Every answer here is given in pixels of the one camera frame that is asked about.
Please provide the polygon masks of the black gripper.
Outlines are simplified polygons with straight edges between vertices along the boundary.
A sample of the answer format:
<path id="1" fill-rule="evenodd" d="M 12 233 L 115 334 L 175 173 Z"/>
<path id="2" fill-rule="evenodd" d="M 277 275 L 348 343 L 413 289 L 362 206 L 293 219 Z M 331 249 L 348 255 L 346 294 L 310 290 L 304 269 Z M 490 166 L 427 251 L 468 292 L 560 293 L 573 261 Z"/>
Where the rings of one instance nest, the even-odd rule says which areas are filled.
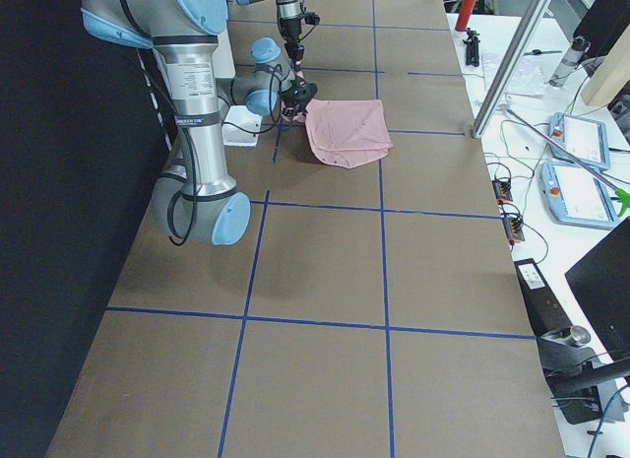
<path id="1" fill-rule="evenodd" d="M 295 116 L 306 110 L 306 106 L 314 97 L 314 86 L 292 86 L 281 92 L 283 103 L 282 116 L 284 121 L 292 123 Z"/>
<path id="2" fill-rule="evenodd" d="M 289 59 L 294 62 L 294 69 L 300 70 L 304 58 L 305 48 L 300 44 L 302 32 L 301 17 L 279 18 L 279 30 L 284 39 L 284 48 Z"/>

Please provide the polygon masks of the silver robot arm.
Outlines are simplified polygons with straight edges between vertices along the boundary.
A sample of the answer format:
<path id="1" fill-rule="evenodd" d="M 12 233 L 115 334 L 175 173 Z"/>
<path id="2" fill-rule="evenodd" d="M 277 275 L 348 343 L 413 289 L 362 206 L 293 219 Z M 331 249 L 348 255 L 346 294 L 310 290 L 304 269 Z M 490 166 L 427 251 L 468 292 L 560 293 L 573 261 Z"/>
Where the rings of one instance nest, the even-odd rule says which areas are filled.
<path id="1" fill-rule="evenodd" d="M 240 6 L 250 5 L 265 0 L 235 0 Z M 284 49 L 294 71 L 301 70 L 304 46 L 301 43 L 304 13 L 299 0 L 275 0 L 277 25 L 284 40 Z"/>
<path id="2" fill-rule="evenodd" d="M 264 0 L 235 0 L 244 6 Z M 284 44 L 257 39 L 254 69 L 245 78 L 219 79 L 213 59 L 228 22 L 227 0 L 82 0 L 89 34 L 115 44 L 148 49 L 156 57 L 178 127 L 179 145 L 152 195 L 158 225 L 172 243 L 190 239 L 232 245 L 246 232 L 249 198 L 227 170 L 222 130 L 233 105 L 286 118 L 306 111 L 317 87 L 300 76 L 302 26 L 319 18 L 300 0 L 274 0 Z"/>

